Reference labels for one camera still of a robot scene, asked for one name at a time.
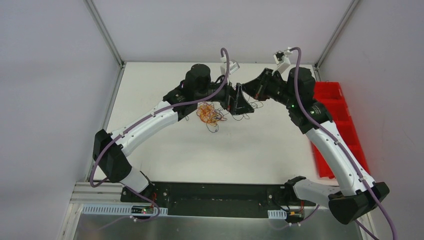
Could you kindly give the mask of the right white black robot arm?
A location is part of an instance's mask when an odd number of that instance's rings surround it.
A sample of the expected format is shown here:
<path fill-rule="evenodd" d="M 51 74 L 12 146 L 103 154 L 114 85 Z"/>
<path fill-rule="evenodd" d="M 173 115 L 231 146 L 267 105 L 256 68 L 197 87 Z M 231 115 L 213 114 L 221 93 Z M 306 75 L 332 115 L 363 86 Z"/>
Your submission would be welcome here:
<path fill-rule="evenodd" d="M 255 100 L 283 104 L 290 120 L 318 149 L 337 180 L 335 187 L 297 176 L 284 184 L 284 200 L 290 205 L 304 200 L 324 206 L 347 225 L 377 208 L 390 190 L 385 182 L 376 182 L 355 158 L 328 109 L 314 98 L 315 83 L 308 68 L 292 68 L 287 80 L 278 71 L 265 68 L 241 86 Z"/>

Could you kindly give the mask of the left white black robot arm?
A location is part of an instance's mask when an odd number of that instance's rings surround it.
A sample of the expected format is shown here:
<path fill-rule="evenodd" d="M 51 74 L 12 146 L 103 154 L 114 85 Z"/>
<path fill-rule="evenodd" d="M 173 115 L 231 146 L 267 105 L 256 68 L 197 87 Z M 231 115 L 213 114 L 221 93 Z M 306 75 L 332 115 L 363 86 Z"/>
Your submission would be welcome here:
<path fill-rule="evenodd" d="M 153 189 L 144 173 L 133 167 L 127 157 L 148 138 L 165 127 L 195 112 L 200 102 L 216 102 L 231 115 L 254 112 L 245 99 L 240 83 L 232 86 L 229 76 L 240 68 L 236 61 L 221 65 L 223 74 L 211 80 L 210 68 L 194 64 L 177 87 L 168 92 L 153 109 L 132 123 L 112 132 L 99 130 L 94 136 L 93 168 L 100 168 L 105 180 L 133 189 L 140 202 L 152 198 Z"/>

